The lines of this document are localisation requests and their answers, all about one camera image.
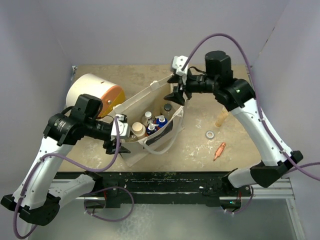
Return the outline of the clear square bottle dark cap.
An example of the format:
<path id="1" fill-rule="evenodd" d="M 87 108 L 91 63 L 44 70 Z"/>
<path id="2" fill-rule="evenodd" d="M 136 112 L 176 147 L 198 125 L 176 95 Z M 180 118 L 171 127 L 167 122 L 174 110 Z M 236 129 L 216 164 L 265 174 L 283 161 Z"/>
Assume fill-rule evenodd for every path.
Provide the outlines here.
<path id="1" fill-rule="evenodd" d="M 175 109 L 170 103 L 164 104 L 160 109 L 161 115 L 163 115 L 168 121 L 171 120 L 175 113 Z"/>

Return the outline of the beige tube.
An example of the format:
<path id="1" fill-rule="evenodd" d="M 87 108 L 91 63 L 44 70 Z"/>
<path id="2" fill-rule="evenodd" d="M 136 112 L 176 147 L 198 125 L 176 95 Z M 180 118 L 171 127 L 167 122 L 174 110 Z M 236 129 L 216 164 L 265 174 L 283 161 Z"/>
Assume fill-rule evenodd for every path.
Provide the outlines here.
<path id="1" fill-rule="evenodd" d="M 225 122 L 226 118 L 228 117 L 229 113 L 227 110 L 223 109 L 217 117 L 215 122 L 216 127 L 221 127 L 222 124 Z"/>

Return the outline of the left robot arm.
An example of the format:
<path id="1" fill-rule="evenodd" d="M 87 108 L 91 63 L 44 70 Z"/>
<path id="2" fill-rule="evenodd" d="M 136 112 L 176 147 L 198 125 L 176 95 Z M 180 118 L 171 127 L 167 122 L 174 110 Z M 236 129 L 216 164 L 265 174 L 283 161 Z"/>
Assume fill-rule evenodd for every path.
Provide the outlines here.
<path id="1" fill-rule="evenodd" d="M 103 191 L 103 178 L 99 175 L 109 169 L 93 169 L 67 158 L 68 153 L 83 137 L 103 141 L 106 154 L 117 158 L 129 150 L 121 145 L 121 139 L 129 136 L 127 116 L 117 114 L 111 123 L 98 119 L 103 103 L 98 97 L 81 94 L 74 105 L 49 118 L 35 160 L 18 189 L 1 199 L 1 205 L 13 211 L 15 217 L 25 222 L 46 226 L 59 210 L 77 197 L 90 194 L 98 196 Z M 63 161 L 82 168 L 76 179 L 51 188 Z"/>

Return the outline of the canvas tote bag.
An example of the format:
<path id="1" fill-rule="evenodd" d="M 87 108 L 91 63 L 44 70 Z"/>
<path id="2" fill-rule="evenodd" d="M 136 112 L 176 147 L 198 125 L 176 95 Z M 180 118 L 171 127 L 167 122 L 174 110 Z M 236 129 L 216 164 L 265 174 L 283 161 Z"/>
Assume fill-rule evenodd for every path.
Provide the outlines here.
<path id="1" fill-rule="evenodd" d="M 173 91 L 173 85 L 167 83 L 169 78 L 153 81 L 144 90 L 114 106 L 109 113 L 113 117 L 126 115 L 132 133 L 135 123 L 142 124 L 142 129 L 136 131 L 136 141 L 130 142 L 126 138 L 121 144 L 129 150 L 129 153 L 121 154 L 129 167 L 149 154 L 159 156 L 167 152 L 183 129 L 184 107 L 164 100 Z"/>

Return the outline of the white bottle beige cap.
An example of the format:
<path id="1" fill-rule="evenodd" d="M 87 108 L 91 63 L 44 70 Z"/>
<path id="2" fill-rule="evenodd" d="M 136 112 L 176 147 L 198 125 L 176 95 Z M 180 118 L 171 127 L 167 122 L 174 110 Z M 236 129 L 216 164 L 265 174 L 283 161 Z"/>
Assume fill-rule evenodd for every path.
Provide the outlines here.
<path id="1" fill-rule="evenodd" d="M 138 139 L 143 139 L 146 136 L 146 127 L 140 122 L 134 122 L 131 131 Z"/>

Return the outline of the small clear bottle white cap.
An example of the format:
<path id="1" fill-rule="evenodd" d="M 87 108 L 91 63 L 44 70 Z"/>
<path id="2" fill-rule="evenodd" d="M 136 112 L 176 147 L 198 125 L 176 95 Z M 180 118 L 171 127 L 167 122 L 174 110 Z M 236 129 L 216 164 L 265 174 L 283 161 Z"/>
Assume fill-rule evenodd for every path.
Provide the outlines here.
<path id="1" fill-rule="evenodd" d="M 154 123 L 153 115 L 150 111 L 146 111 L 141 117 L 141 123 L 147 128 L 149 124 Z"/>

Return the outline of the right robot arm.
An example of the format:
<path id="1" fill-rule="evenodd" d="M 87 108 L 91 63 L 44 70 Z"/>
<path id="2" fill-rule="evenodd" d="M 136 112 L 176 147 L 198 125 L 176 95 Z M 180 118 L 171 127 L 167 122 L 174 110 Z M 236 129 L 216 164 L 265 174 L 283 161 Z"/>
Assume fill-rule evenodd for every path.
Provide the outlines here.
<path id="1" fill-rule="evenodd" d="M 205 71 L 194 75 L 187 65 L 188 57 L 174 56 L 172 76 L 168 83 L 175 84 L 173 92 L 164 97 L 181 106 L 193 93 L 213 94 L 244 127 L 257 147 L 261 162 L 248 168 L 235 169 L 224 177 L 222 190 L 235 195 L 240 187 L 258 184 L 267 188 L 285 175 L 293 164 L 303 159 L 299 150 L 292 150 L 277 134 L 270 121 L 257 106 L 257 97 L 250 84 L 233 76 L 231 58 L 224 51 L 208 52 Z"/>

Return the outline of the orange bottle blue pump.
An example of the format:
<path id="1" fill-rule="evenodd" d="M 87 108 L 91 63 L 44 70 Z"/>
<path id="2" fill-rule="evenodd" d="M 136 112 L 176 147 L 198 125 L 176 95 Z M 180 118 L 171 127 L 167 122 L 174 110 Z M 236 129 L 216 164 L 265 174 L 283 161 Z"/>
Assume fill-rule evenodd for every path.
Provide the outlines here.
<path id="1" fill-rule="evenodd" d="M 160 129 L 168 123 L 168 120 L 164 115 L 158 115 L 155 117 L 155 124 Z"/>

